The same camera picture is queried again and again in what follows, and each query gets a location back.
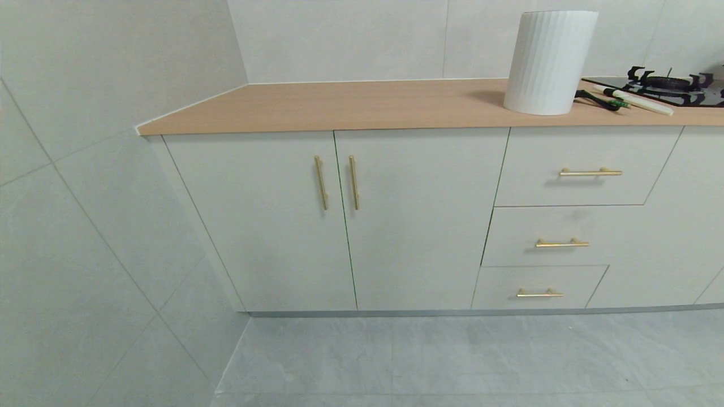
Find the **grey floor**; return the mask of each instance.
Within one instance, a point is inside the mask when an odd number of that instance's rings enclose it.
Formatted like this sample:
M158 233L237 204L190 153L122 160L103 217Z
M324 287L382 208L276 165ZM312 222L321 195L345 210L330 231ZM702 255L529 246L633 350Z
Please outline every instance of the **grey floor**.
M214 407L724 406L724 310L252 319Z

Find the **baseboard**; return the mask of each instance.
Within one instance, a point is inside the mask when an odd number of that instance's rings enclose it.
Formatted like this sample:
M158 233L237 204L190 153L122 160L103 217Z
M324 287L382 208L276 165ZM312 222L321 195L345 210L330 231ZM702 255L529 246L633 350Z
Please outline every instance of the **baseboard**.
M249 312L254 318L339 318L360 316L504 316L504 315L571 315L624 314L633 312L694 311L721 309L724 303L682 306L637 306L630 308L594 309L460 309L429 311L262 311Z

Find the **gold handle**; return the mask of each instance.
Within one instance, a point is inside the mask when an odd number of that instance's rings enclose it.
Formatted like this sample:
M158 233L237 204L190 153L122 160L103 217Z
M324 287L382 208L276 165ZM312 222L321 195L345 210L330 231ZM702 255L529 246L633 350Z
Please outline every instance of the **gold handle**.
M547 297L563 297L563 293L556 293L552 288L546 290L545 293L526 293L523 288L518 290L518 294L515 295L518 298L547 298Z
M612 177L616 175L623 175L623 171L611 171L606 167L601 167L599 171L571 171L564 168L558 172L559 177Z
M314 163L317 166L317 178L319 178L319 192L321 192L321 204L324 207L324 210L327 210L327 199L329 196L327 195L327 192L324 190L324 176L321 174L321 159L319 156L314 156Z
M360 194L357 190L357 166L355 165L355 157L350 156L350 168L352 170L352 193L355 195L355 210L360 210Z
M551 247L588 247L591 243L581 242L580 240L573 238L568 243L548 243L543 239L538 239L536 242L537 248L551 248Z

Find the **gas stove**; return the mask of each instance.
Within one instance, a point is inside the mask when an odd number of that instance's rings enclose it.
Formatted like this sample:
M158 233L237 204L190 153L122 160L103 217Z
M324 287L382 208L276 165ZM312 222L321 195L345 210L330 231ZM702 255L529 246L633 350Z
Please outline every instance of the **gas stove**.
M632 67L628 77L585 77L586 82L645 96L674 106L724 107L724 77L710 73L689 75L689 78L652 76L654 71Z

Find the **marker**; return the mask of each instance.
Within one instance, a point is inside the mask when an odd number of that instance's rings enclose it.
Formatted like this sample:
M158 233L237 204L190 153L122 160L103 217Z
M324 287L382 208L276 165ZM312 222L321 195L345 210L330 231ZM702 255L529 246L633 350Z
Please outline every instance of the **marker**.
M601 85L594 85L593 90L596 91L596 93L601 93L602 95L613 95L614 97L621 98L629 104L638 106L642 109L650 110L651 112L665 114L667 116L671 116L672 114L674 114L673 109L671 109L670 107L666 107L662 104L652 102L649 99L639 98L638 96L634 96L624 91L619 91L618 89L607 88Z

